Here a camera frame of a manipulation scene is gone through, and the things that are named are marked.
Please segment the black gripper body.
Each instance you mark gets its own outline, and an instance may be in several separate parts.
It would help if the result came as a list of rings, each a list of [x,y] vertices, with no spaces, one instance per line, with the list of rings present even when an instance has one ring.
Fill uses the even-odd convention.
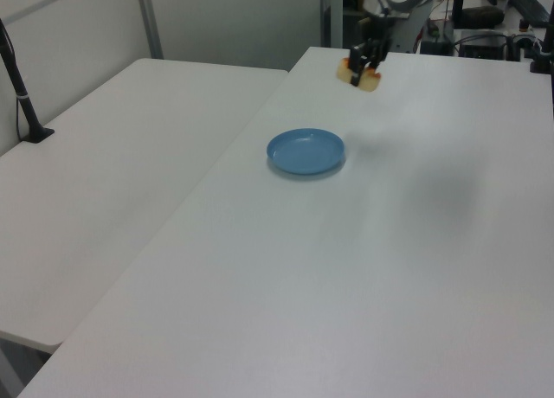
[[[392,19],[367,13],[361,20],[363,62],[381,63],[386,59],[391,44]]]

